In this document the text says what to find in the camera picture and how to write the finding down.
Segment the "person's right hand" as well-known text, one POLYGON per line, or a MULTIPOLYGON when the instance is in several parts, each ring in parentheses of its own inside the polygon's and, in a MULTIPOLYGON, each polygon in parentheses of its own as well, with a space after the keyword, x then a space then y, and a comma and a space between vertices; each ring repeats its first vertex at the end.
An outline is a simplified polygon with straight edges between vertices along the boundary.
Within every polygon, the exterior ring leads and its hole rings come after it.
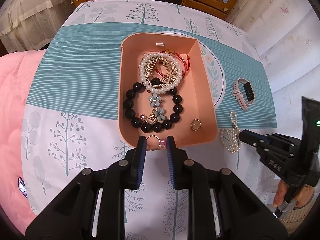
MULTIPOLYGON (((281 180, 278 184, 276 195, 273 199, 273 206, 278 207, 283 204, 284 196, 287 193, 287 185, 283 180, 281 180)), ((303 186, 300 191, 296 194, 296 207, 304 207, 308 204, 308 202, 313 198, 313 194, 315 192, 315 188, 309 185, 303 186)))

